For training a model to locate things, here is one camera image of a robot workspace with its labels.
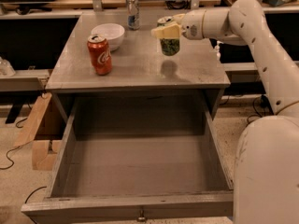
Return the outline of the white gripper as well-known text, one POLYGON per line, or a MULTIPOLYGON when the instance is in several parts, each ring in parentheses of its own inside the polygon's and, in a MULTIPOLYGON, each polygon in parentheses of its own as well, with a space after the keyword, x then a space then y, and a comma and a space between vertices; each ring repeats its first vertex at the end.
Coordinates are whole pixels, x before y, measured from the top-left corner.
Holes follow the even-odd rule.
POLYGON ((151 30, 151 35, 158 39, 179 39, 182 26, 184 37, 190 40, 202 40, 204 38, 203 22, 205 13, 205 10, 198 9, 186 14, 176 14, 173 16, 175 22, 159 23, 156 28, 151 30))

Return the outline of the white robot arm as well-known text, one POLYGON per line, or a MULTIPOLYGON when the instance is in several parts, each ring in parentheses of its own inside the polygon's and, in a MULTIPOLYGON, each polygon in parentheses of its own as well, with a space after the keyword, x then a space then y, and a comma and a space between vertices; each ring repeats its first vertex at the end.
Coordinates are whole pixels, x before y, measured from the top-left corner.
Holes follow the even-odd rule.
POLYGON ((256 0, 197 9, 151 30, 158 39, 214 38, 249 47, 270 114, 242 132, 235 154, 234 224, 299 224, 299 67, 256 0))

